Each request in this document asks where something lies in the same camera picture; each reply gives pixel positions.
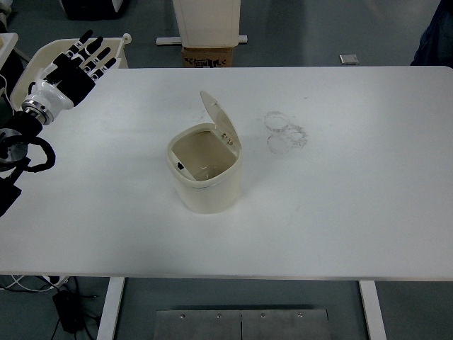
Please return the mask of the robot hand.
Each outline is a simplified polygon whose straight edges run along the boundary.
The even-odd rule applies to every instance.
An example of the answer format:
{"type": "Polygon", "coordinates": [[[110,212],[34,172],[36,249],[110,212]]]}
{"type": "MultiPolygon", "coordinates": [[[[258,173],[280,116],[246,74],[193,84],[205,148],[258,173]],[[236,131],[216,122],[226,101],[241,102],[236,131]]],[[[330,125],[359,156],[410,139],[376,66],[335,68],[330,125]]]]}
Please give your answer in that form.
{"type": "Polygon", "coordinates": [[[104,45],[104,38],[92,39],[85,32],[70,47],[59,53],[34,80],[21,108],[43,125],[49,125],[62,112],[78,106],[117,58],[104,45]]]}

